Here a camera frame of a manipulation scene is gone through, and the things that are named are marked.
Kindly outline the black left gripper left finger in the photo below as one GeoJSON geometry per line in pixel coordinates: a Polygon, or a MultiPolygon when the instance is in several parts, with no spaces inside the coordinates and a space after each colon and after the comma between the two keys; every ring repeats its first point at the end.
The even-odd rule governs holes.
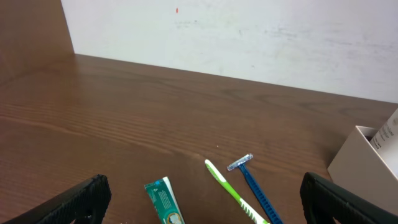
{"type": "Polygon", "coordinates": [[[105,175],[95,175],[6,224],[101,224],[111,201],[105,175]]]}

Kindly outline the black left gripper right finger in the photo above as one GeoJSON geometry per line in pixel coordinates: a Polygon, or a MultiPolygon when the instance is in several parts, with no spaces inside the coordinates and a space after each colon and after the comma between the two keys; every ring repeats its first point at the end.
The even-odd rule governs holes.
{"type": "Polygon", "coordinates": [[[314,172],[305,173],[300,198],[308,224],[397,224],[397,215],[314,172]]]}

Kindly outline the white cream tube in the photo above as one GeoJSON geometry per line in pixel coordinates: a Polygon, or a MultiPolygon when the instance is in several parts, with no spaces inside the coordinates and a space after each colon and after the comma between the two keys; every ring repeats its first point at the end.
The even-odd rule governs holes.
{"type": "Polygon", "coordinates": [[[397,114],[398,112],[395,110],[391,117],[370,140],[372,147],[395,176],[397,176],[398,166],[397,114]]]}

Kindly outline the white cardboard box pink inside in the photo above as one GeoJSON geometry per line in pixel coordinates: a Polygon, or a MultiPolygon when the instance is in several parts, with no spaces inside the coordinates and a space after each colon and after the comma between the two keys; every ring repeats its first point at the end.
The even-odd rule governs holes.
{"type": "Polygon", "coordinates": [[[336,185],[396,215],[397,177],[368,141],[376,133],[376,129],[355,126],[328,172],[336,185]]]}

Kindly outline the blue disposable razor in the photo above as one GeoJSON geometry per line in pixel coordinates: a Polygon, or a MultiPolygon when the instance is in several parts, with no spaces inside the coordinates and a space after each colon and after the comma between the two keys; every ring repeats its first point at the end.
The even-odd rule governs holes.
{"type": "Polygon", "coordinates": [[[252,176],[252,174],[249,172],[249,170],[246,168],[245,163],[247,161],[251,160],[253,158],[253,155],[251,153],[246,154],[242,158],[234,161],[232,164],[230,164],[227,167],[228,171],[231,171],[235,168],[238,168],[244,178],[246,179],[246,182],[248,183],[248,186],[250,186],[253,194],[256,196],[257,201],[260,203],[262,209],[264,210],[265,214],[269,218],[272,224],[283,224],[282,220],[280,219],[280,216],[272,206],[271,202],[269,199],[266,197],[264,192],[262,191],[260,185],[256,182],[255,178],[252,176]]]}

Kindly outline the green white toothbrush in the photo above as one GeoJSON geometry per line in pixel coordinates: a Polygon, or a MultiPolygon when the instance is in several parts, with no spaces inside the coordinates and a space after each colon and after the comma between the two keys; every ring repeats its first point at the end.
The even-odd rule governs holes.
{"type": "Polygon", "coordinates": [[[237,201],[239,206],[244,210],[245,214],[256,224],[270,224],[267,220],[262,218],[255,209],[253,209],[236,191],[232,188],[229,182],[221,175],[219,170],[213,163],[205,159],[206,168],[210,171],[217,182],[237,201]]]}

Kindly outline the green toothpaste tube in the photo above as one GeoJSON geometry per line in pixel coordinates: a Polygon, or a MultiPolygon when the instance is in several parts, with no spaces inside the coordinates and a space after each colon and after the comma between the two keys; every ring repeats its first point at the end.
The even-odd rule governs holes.
{"type": "Polygon", "coordinates": [[[144,186],[163,224],[185,224],[168,177],[144,186]]]}

